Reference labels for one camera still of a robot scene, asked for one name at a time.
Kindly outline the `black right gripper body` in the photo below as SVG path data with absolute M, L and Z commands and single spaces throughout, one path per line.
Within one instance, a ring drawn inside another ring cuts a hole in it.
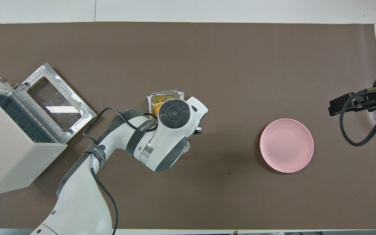
M 355 93 L 356 111 L 368 110 L 369 112 L 376 110 L 376 87 L 363 89 Z

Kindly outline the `aluminium foil tray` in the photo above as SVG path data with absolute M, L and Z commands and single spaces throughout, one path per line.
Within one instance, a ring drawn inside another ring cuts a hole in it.
M 172 150 L 174 147 L 180 153 L 184 151 L 186 141 L 183 140 L 183 127 L 190 118 L 190 109 L 184 101 L 184 92 L 179 90 L 168 90 L 151 93 L 146 98 L 148 110 L 154 116 L 150 119 L 157 124 L 158 132 L 155 135 L 155 146 Z M 157 115 L 153 111 L 156 103 L 164 102 Z

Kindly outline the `glass oven door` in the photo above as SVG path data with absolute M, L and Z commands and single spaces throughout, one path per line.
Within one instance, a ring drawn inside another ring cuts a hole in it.
M 20 83 L 22 103 L 37 118 L 51 141 L 67 144 L 96 113 L 48 64 Z

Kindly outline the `cream toaster oven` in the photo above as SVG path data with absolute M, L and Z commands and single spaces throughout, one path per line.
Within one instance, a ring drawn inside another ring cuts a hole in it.
M 0 78 L 0 92 L 12 88 Z M 0 107 L 0 194 L 30 186 L 66 147 L 33 142 Z

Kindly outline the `pink round plate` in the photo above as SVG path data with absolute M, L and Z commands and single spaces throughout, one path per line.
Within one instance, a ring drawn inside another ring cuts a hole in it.
M 314 140 L 301 122 L 282 118 L 263 129 L 259 148 L 268 166 L 281 173 L 294 173 L 302 170 L 311 161 Z

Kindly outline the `brown table mat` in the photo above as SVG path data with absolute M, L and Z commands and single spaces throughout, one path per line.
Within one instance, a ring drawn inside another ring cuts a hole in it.
M 0 25 L 0 76 L 48 63 L 94 112 L 148 110 L 178 89 L 208 109 L 203 133 L 169 170 L 124 151 L 99 172 L 120 229 L 376 229 L 376 135 L 348 144 L 330 100 L 376 79 L 372 25 L 49 23 Z M 314 140 L 309 164 L 281 173 L 259 140 L 290 118 Z

